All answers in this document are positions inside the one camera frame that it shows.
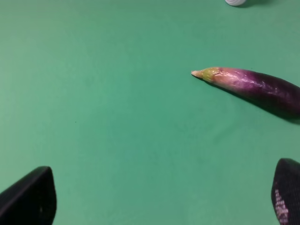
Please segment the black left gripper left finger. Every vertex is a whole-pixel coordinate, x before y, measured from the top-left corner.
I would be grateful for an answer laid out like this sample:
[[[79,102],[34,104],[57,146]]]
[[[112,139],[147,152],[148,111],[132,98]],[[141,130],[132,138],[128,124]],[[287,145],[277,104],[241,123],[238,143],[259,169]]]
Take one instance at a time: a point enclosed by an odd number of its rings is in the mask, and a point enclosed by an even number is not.
[[[0,194],[2,225],[52,225],[57,210],[53,172],[39,166]]]

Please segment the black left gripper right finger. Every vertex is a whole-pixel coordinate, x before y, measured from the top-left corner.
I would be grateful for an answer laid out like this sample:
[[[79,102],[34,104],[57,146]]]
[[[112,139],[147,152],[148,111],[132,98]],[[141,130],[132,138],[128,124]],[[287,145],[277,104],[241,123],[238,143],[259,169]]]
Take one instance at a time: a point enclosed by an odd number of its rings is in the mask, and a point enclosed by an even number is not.
[[[276,217],[281,225],[300,224],[300,164],[290,159],[278,161],[271,200]]]

